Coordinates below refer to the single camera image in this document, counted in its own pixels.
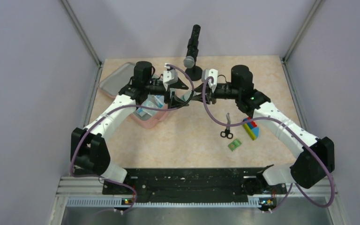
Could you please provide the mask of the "blue packet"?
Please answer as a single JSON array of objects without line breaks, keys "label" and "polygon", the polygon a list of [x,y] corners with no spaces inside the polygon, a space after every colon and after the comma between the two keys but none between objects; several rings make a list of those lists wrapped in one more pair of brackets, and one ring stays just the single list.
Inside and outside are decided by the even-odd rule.
[{"label": "blue packet", "polygon": [[[164,96],[162,95],[148,95],[147,99],[142,103],[142,106],[146,106],[154,109],[163,108],[164,105],[165,105]],[[138,108],[135,113],[140,117],[146,115],[152,117],[157,113],[157,111],[151,109],[145,109],[145,108]]]}]

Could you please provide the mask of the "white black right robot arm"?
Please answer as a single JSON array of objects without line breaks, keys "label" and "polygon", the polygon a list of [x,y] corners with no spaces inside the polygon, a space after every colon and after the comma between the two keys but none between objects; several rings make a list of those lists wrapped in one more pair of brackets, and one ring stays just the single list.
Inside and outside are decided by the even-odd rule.
[{"label": "white black right robot arm", "polygon": [[196,89],[200,101],[214,104],[217,99],[234,100],[241,112],[257,119],[295,157],[293,164],[264,168],[256,180],[260,192],[269,193],[275,185],[282,183],[311,188],[334,171],[334,142],[328,137],[318,138],[285,116],[269,97],[254,88],[253,74],[247,66],[233,66],[230,82],[219,83],[216,69],[204,70],[201,81],[203,83]]}]

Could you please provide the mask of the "white bottle green label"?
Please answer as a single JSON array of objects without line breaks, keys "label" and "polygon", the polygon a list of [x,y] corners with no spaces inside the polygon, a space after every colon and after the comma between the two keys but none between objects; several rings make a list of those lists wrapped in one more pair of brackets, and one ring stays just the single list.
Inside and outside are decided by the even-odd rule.
[{"label": "white bottle green label", "polygon": [[186,106],[189,106],[189,103],[192,101],[193,96],[194,94],[191,91],[188,91],[181,96],[181,99],[187,103]]}]

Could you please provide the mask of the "pink medicine kit case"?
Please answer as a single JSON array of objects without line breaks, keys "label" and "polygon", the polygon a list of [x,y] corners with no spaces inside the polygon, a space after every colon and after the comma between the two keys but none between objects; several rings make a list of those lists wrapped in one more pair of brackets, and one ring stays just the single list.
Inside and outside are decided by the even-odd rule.
[{"label": "pink medicine kit case", "polygon": [[[140,102],[140,94],[137,93],[137,89],[133,88],[131,84],[131,77],[134,75],[135,63],[127,62],[108,75],[106,78],[100,81],[98,89],[105,95],[115,99],[117,95],[129,96],[130,98],[136,97],[136,100],[131,104],[133,105],[142,105],[143,102]],[[154,116],[142,116],[140,117],[135,112],[130,115],[130,118],[138,123],[141,127],[145,129],[151,129],[156,126],[159,122],[162,122],[169,115],[169,111],[157,111]]]}]

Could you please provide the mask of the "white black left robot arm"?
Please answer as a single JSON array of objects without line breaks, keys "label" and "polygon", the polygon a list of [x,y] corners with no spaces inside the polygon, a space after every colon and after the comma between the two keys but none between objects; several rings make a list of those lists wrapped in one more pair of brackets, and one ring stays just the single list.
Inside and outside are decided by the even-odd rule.
[{"label": "white black left robot arm", "polygon": [[174,111],[188,105],[181,101],[173,89],[188,87],[178,78],[181,72],[186,78],[189,75],[179,67],[166,63],[162,79],[154,79],[155,68],[148,61],[135,64],[133,75],[122,87],[114,101],[93,122],[84,128],[75,128],[71,134],[70,174],[78,166],[87,171],[88,176],[97,176],[110,180],[121,194],[130,191],[132,182],[126,178],[127,171],[117,165],[108,150],[106,139],[109,139],[120,124],[137,109],[143,108],[148,95],[165,97],[166,112]]}]

